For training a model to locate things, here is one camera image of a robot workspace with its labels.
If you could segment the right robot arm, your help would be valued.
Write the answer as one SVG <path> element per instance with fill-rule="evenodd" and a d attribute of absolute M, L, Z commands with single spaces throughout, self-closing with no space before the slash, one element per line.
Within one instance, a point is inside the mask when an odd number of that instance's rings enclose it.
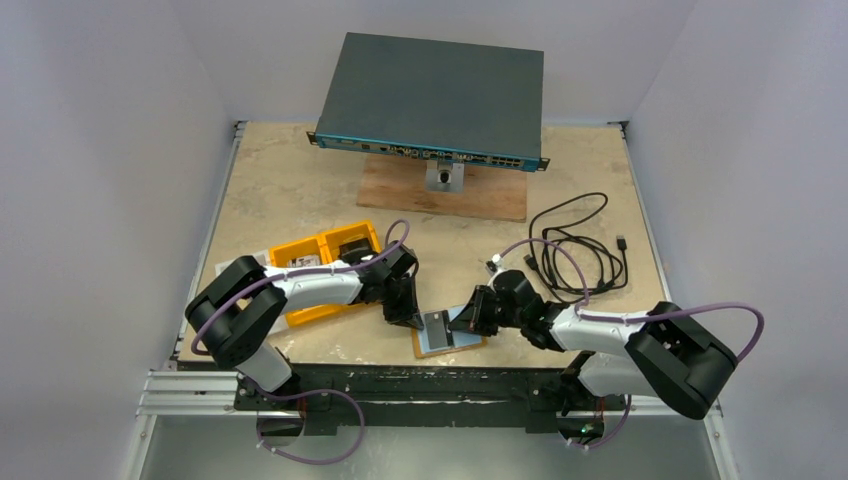
<path fill-rule="evenodd" d="M 585 310 L 544 300 L 518 270 L 476 286 L 449 328 L 484 337 L 515 328 L 536 348 L 585 354 L 561 381 L 576 407 L 608 395 L 651 396 L 700 420 L 741 360 L 674 303 L 633 313 Z"/>

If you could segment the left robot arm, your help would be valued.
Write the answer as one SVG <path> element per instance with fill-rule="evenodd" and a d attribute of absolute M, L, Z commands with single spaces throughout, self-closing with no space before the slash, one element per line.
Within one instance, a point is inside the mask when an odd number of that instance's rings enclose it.
<path fill-rule="evenodd" d="M 272 408 L 297 399 L 289 360 L 267 338 L 287 313 L 325 305 L 379 304 L 393 325 L 422 328 L 414 276 L 415 253 L 394 241 L 381 253 L 345 247 L 329 264 L 266 267 L 241 256 L 192 299 L 184 316 L 214 364 L 235 369 L 259 387 Z"/>

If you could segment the tan leather card holder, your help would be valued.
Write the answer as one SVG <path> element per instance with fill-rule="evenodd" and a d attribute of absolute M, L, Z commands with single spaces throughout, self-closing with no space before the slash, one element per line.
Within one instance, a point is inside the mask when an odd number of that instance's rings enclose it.
<path fill-rule="evenodd" d="M 456 353 L 482 348 L 487 340 L 477 334 L 454 331 L 450 322 L 463 310 L 463 306 L 454 306 L 443 310 L 422 312 L 422 329 L 412 330 L 412 347 L 416 359 Z"/>

